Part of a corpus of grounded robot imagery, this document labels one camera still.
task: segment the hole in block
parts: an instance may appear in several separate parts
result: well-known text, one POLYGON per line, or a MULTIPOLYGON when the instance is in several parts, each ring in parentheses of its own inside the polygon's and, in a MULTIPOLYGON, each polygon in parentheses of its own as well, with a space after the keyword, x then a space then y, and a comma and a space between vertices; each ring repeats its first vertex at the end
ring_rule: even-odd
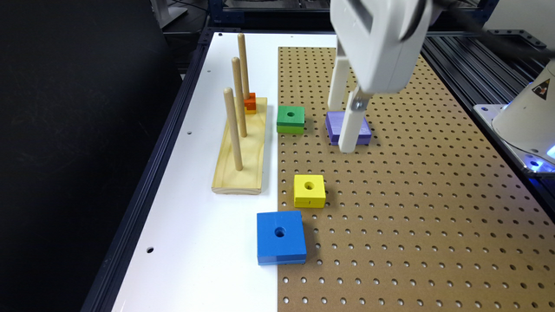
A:
POLYGON ((277 237, 284 237, 285 236, 285 229, 283 227, 278 227, 275 231, 277 237))

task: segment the green block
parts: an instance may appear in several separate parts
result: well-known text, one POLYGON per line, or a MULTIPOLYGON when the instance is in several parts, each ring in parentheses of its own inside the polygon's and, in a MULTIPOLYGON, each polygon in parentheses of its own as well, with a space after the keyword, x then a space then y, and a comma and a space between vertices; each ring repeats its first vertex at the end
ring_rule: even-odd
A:
POLYGON ((277 126, 278 133, 294 133, 303 134, 304 127, 291 127, 291 126, 277 126))
POLYGON ((278 107, 277 125, 289 127, 304 127, 304 107, 278 107))

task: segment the wooden peg board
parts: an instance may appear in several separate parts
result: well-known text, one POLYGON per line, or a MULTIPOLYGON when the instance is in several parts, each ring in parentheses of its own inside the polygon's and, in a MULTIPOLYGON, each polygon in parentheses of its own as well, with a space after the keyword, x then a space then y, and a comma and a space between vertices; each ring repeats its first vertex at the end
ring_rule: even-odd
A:
POLYGON ((324 123, 334 58, 279 49, 279 105, 306 108, 304 135, 279 134, 279 210, 296 173, 322 174, 327 203, 301 209, 307 261, 279 266, 278 309, 555 311, 555 227, 434 71, 420 58, 376 95, 371 144, 342 154, 324 123))

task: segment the wooden peg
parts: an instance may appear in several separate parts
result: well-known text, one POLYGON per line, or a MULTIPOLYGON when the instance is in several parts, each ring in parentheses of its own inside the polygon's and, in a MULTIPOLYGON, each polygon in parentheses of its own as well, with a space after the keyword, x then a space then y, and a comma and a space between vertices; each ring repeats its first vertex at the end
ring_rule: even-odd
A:
POLYGON ((239 58, 241 59, 241 79, 243 80, 243 98, 249 100, 251 93, 249 91, 249 71, 246 63, 246 45, 245 34, 240 33, 237 35, 239 42, 239 58))
POLYGON ((246 119, 245 119, 245 100, 243 98, 243 88, 241 84, 241 61, 237 57, 232 58, 233 81, 235 82, 235 96, 237 98, 236 111, 239 121, 239 134, 242 138, 246 137, 246 119))
POLYGON ((235 159, 235 169, 243 170, 243 160, 241 158, 241 145, 239 144, 239 134, 237 130, 237 117, 235 116, 235 103, 233 102, 233 90, 224 89, 225 110, 227 111, 227 125, 229 135, 232 137, 233 158, 235 159))

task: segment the dark background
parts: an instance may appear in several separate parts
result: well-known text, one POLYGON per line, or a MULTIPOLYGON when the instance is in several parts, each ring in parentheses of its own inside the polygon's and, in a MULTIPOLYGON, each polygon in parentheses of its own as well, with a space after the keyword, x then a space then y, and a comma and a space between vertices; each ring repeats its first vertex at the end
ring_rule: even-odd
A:
POLYGON ((150 3, 0 10, 0 310, 77 311, 180 77, 150 3))

